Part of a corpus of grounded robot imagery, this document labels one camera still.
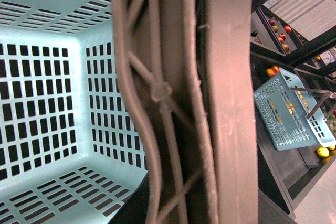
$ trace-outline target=red apple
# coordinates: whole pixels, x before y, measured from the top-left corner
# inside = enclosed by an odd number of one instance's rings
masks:
[[[270,19],[268,22],[271,26],[275,26],[275,21],[273,19]]]
[[[282,44],[282,47],[286,52],[289,52],[289,46],[288,45]]]
[[[277,70],[274,69],[274,68],[268,68],[266,70],[266,72],[267,72],[267,75],[270,76],[270,77],[273,77],[273,76],[275,76],[277,74]]]
[[[290,26],[285,26],[284,29],[287,34],[290,34],[290,32],[292,31],[292,28],[290,28]]]
[[[286,35],[285,34],[280,34],[279,37],[282,38],[284,41],[286,40]]]
[[[281,37],[278,37],[278,40],[280,41],[281,44],[284,43],[284,39],[282,39]]]
[[[277,26],[272,26],[272,29],[273,29],[273,31],[274,31],[275,33],[277,33],[278,30],[279,30]]]

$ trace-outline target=black shelf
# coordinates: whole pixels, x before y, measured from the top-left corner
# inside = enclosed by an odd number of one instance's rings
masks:
[[[322,76],[295,69],[291,65],[268,57],[251,53],[253,89],[256,90],[269,77],[266,69],[277,65],[302,80],[307,88],[331,90],[336,83]],[[315,185],[327,167],[336,159],[333,157],[326,165],[320,162],[315,153],[317,146],[278,151],[272,144],[266,126],[256,109],[256,129],[258,142],[259,188],[287,214],[293,215],[295,208]]]

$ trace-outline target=store shelf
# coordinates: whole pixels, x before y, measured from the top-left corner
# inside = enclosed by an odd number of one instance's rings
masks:
[[[251,53],[254,90],[269,79],[266,69],[274,65],[297,74],[306,87],[325,90],[333,90],[332,85],[336,87],[336,83],[322,76],[294,69],[274,59]],[[327,101],[326,105],[331,107],[332,103]],[[323,165],[314,152],[316,146],[287,151],[276,150],[258,110],[256,110],[256,128],[259,148],[259,188],[283,211],[293,215],[295,208],[317,182],[317,178],[323,175],[326,166],[330,166],[336,157]]]

